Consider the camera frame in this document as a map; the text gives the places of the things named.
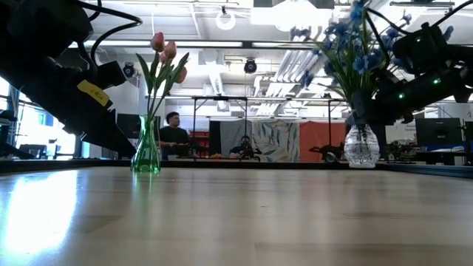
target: tulip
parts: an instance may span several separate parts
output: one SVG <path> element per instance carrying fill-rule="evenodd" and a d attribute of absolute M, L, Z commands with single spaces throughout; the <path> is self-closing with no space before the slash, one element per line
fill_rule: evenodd
<path fill-rule="evenodd" d="M 166 47 L 164 47 L 164 53 L 168 59 L 174 59 L 176 57 L 176 43 L 173 41 L 168 42 Z"/>
<path fill-rule="evenodd" d="M 156 33 L 151 40 L 151 47 L 158 51 L 162 52 L 164 50 L 164 34 L 163 33 Z"/>
<path fill-rule="evenodd" d="M 160 62 L 163 64 L 166 64 L 168 62 L 168 57 L 166 56 L 164 52 L 160 54 Z"/>
<path fill-rule="evenodd" d="M 182 83 L 186 79 L 187 76 L 187 69 L 186 67 L 183 68 L 183 70 L 179 74 L 179 78 L 177 79 L 176 83 Z"/>

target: green glass vase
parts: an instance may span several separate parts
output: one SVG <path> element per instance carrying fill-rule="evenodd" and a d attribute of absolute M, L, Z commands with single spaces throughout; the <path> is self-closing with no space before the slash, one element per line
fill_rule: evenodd
<path fill-rule="evenodd" d="M 140 116 L 141 131 L 136 154 L 132 158 L 131 170 L 136 172 L 154 172 L 161 169 L 161 154 L 158 140 L 154 137 L 154 119 L 148 115 Z"/>

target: wooden table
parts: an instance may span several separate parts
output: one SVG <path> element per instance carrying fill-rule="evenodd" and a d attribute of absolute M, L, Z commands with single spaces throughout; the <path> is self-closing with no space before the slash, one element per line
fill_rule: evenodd
<path fill-rule="evenodd" d="M 472 265 L 473 183 L 127 167 L 0 176 L 0 265 Z"/>

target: man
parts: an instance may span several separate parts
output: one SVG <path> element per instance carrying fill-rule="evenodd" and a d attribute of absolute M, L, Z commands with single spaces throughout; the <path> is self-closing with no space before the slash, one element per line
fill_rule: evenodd
<path fill-rule="evenodd" d="M 187 157 L 189 138 L 187 131 L 179 127 L 179 113 L 168 113 L 166 115 L 166 122 L 169 126 L 160 129 L 160 145 L 163 151 L 163 160 L 167 160 L 168 155 Z"/>
<path fill-rule="evenodd" d="M 243 158 L 245 156 L 245 150 L 253 151 L 253 148 L 250 145 L 249 136 L 243 136 L 241 144 L 239 146 L 233 147 L 230 150 L 230 158 L 232 159 Z"/>

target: vase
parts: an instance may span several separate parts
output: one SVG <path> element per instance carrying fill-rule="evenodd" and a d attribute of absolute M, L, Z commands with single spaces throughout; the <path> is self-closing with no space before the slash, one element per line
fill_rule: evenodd
<path fill-rule="evenodd" d="M 136 154 L 132 158 L 131 170 L 137 172 L 154 172 L 161 169 L 161 153 L 158 140 L 154 137 L 154 121 L 148 115 L 141 115 L 140 138 L 137 143 Z"/>
<path fill-rule="evenodd" d="M 345 137 L 344 156 L 351 168 L 375 168 L 380 152 L 369 125 L 354 125 Z"/>

